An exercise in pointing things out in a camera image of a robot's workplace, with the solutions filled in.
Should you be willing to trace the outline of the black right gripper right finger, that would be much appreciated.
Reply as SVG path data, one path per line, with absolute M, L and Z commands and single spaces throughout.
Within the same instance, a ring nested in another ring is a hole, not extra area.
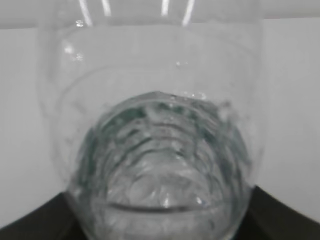
M 234 240 L 318 240 L 320 224 L 283 204 L 260 187 L 253 191 Z

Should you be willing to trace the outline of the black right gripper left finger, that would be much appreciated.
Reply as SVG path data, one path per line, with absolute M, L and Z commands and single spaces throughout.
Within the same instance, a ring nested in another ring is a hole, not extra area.
M 63 193 L 0 229 L 2 240 L 86 240 Z

